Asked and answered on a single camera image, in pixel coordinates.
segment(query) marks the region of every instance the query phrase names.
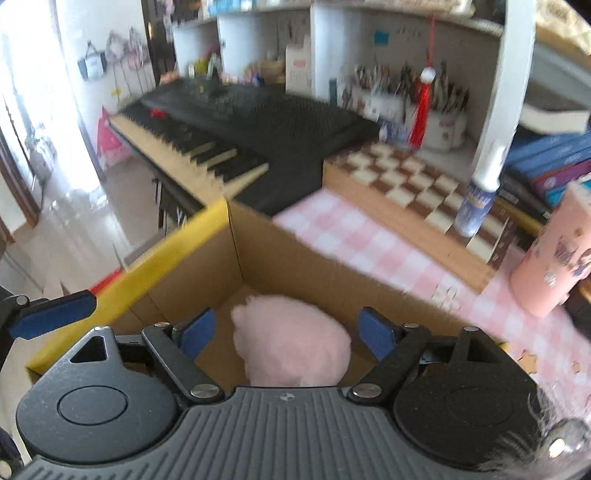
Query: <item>pink plush toy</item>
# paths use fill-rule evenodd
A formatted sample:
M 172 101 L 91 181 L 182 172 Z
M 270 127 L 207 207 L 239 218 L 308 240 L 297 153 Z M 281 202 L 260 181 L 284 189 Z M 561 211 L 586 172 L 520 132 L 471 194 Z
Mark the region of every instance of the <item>pink plush toy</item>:
M 349 367 L 351 338 L 334 318 L 282 296 L 250 297 L 232 310 L 234 345 L 256 387 L 336 385 Z

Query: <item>red object on keyboard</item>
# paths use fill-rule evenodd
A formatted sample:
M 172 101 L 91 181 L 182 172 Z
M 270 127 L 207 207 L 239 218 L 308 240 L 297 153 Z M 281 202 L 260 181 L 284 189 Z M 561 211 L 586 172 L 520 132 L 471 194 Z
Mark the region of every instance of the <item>red object on keyboard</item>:
M 152 110 L 150 112 L 150 116 L 152 118 L 166 118 L 166 117 L 168 117 L 166 112 L 163 112 L 162 110 L 158 110 L 157 108 L 152 108 Z

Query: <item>white box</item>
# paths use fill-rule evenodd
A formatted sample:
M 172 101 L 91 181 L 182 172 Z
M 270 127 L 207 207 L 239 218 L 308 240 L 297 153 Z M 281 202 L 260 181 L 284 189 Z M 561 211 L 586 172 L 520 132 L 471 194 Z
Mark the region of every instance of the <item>white box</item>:
M 312 95 L 312 50 L 308 36 L 303 47 L 288 45 L 285 49 L 285 91 Z

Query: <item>pink bag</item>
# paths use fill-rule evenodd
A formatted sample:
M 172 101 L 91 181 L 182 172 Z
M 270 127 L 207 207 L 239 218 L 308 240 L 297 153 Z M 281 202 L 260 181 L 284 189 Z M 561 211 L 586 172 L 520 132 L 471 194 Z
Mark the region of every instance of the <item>pink bag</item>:
M 96 154 L 99 157 L 105 157 L 107 166 L 114 165 L 117 162 L 126 160 L 131 156 L 131 152 L 109 127 L 109 118 L 111 115 L 105 107 L 99 120 L 98 133 L 96 136 Z

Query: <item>pink checkered tablecloth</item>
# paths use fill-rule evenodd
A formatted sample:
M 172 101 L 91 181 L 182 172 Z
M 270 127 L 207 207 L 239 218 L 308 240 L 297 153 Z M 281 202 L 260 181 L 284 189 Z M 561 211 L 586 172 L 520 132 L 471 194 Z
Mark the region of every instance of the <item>pink checkered tablecloth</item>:
M 516 304 L 508 276 L 524 252 L 514 245 L 499 273 L 477 295 L 426 254 L 328 190 L 305 198 L 274 221 L 317 252 L 504 339 L 506 351 L 538 383 L 558 381 L 577 406 L 591 409 L 591 343 L 562 307 L 540 320 Z

